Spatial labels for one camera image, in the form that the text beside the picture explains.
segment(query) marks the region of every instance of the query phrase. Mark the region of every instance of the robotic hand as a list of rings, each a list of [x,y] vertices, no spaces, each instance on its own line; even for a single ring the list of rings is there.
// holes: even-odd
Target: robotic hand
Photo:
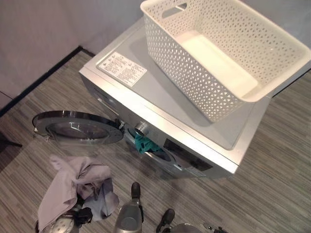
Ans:
[[[141,233],[141,225],[144,221],[143,210],[140,204],[140,185],[135,182],[131,188],[132,200],[123,205],[114,228],[114,233]],[[92,221],[90,208],[82,209],[84,200],[78,196],[77,203],[66,213],[43,230],[43,233],[79,233],[79,229],[85,223]],[[35,232],[39,233],[38,221]]]
[[[90,223],[93,217],[90,208],[82,209],[83,203],[84,200],[78,195],[75,206],[44,228],[43,233],[79,233],[79,228],[85,223]],[[39,233],[38,221],[35,225],[35,232]]]
[[[202,233],[197,229],[196,227],[188,224],[188,223],[182,223],[178,224],[177,226],[172,227],[171,223],[175,217],[175,211],[173,209],[168,209],[159,225],[156,228],[156,233]],[[223,230],[221,227],[218,227],[218,229],[213,229],[211,226],[208,226],[207,229],[210,231],[213,231],[213,233],[228,233],[225,230]]]
[[[141,233],[143,218],[143,209],[140,204],[140,185],[134,182],[131,187],[131,200],[120,209],[113,233]],[[43,233],[79,233],[79,228],[92,220],[92,211],[90,208],[82,209],[84,200],[78,196],[76,205],[62,214],[54,223],[46,227]],[[168,209],[163,215],[156,233],[202,233],[196,227],[182,223],[172,227],[171,223],[175,217],[175,211]],[[206,227],[213,233],[228,233],[221,227],[213,229]],[[35,232],[39,233],[38,222]]]

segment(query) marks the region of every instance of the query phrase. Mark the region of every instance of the teal cloth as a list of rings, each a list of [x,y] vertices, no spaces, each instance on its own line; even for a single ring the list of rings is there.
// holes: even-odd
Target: teal cloth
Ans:
[[[162,149],[147,137],[142,137],[139,134],[135,136],[136,149],[143,154],[144,152],[162,151]]]

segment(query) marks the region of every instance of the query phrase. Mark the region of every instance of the washing machine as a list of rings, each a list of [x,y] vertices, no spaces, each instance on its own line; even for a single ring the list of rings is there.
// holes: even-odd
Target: washing machine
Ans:
[[[147,151],[154,166],[177,178],[228,177],[236,172],[271,95],[247,103],[219,122],[210,122],[148,55],[140,19],[79,71],[102,116],[72,111],[37,115],[35,131],[60,146],[104,147],[136,134],[161,151]]]

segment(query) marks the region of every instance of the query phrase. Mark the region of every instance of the white plastic basket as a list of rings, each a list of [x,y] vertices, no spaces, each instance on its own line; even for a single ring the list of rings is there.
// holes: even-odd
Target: white plastic basket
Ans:
[[[260,100],[310,60],[308,47],[238,0],[140,7],[150,56],[213,122]]]

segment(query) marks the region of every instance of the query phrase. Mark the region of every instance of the gray cloth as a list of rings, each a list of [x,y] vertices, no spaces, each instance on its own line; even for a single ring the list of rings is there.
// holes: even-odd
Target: gray cloth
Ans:
[[[112,189],[113,195],[109,192],[108,196],[105,196],[105,192],[101,194],[102,184],[106,179],[111,178],[108,166],[91,157],[59,158],[52,155],[50,160],[58,172],[38,209],[40,232],[76,204],[77,193],[89,201],[99,200],[98,197],[104,198],[105,202],[102,204],[109,205],[102,207],[109,210],[109,212],[104,211],[107,216],[118,206],[119,199],[112,193]]]
[[[83,208],[92,210],[93,221],[109,217],[119,204],[118,196],[113,193],[112,179],[104,180],[98,198],[89,197],[85,200]]]

